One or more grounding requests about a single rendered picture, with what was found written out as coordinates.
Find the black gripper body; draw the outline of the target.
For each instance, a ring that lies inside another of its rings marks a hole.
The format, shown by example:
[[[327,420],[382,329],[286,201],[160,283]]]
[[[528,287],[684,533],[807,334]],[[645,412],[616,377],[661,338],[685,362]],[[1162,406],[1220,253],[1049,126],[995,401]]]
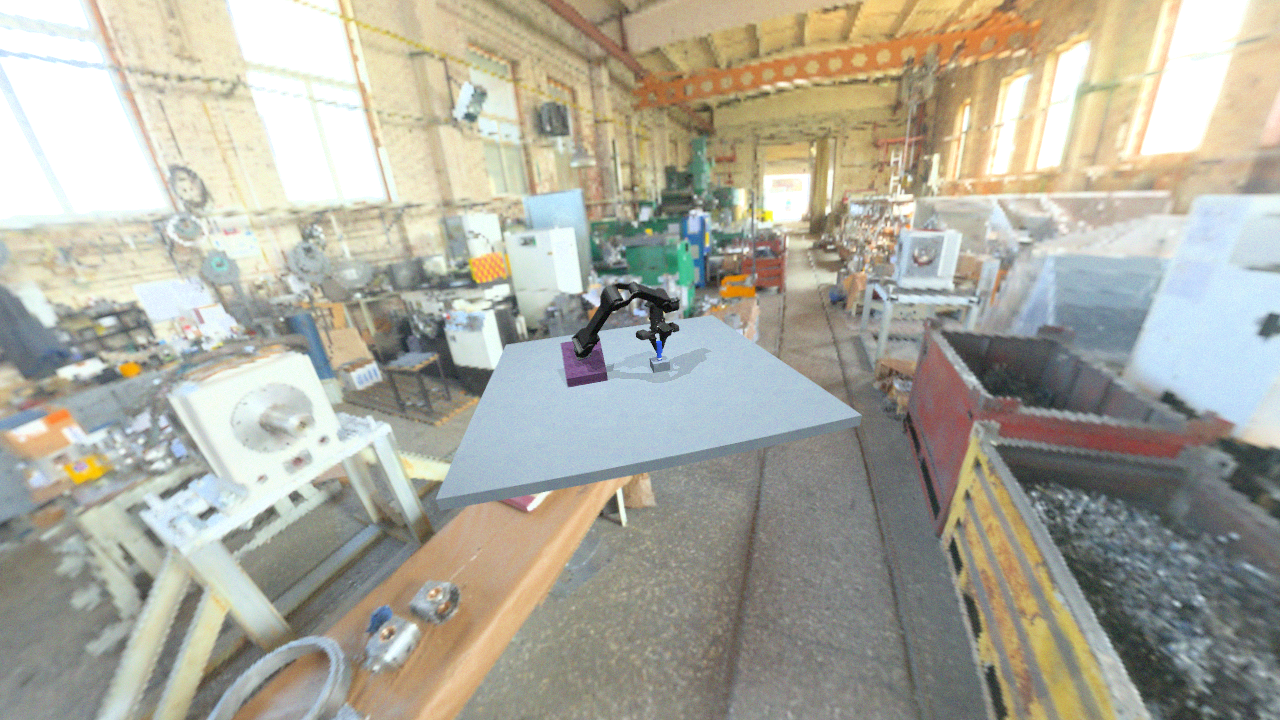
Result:
[[[663,316],[649,316],[649,320],[652,323],[652,325],[649,325],[649,328],[652,331],[644,331],[644,329],[643,331],[637,331],[636,332],[637,340],[649,340],[649,338],[652,340],[652,338],[655,338],[657,333],[654,333],[654,324],[655,324],[655,322],[660,323],[662,319],[666,319],[664,315]],[[678,325],[677,324],[675,324],[675,331],[673,332],[678,332]]]

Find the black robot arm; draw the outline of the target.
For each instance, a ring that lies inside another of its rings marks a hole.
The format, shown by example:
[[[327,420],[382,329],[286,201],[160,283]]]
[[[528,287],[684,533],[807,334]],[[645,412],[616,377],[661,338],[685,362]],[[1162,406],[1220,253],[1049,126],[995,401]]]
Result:
[[[620,290],[628,290],[628,292],[631,293],[628,299],[623,300],[620,293]],[[678,297],[669,299],[664,288],[652,290],[644,284],[637,284],[636,281],[628,283],[616,282],[613,284],[605,286],[605,288],[602,291],[600,306],[596,309],[596,313],[593,315],[593,319],[588,323],[588,327],[581,328],[571,338],[573,341],[573,352],[577,360],[593,357],[591,355],[593,347],[600,340],[598,332],[602,329],[602,325],[605,323],[607,318],[611,315],[612,311],[617,311],[620,310],[620,307],[627,306],[634,299],[646,300],[646,304],[644,306],[649,307],[650,316],[663,316],[663,311],[673,313],[677,311],[680,306]],[[666,319],[662,319],[660,323],[655,322],[654,324],[654,333],[660,334],[660,337],[663,338],[671,336],[673,331],[675,331],[673,322],[666,323]]]

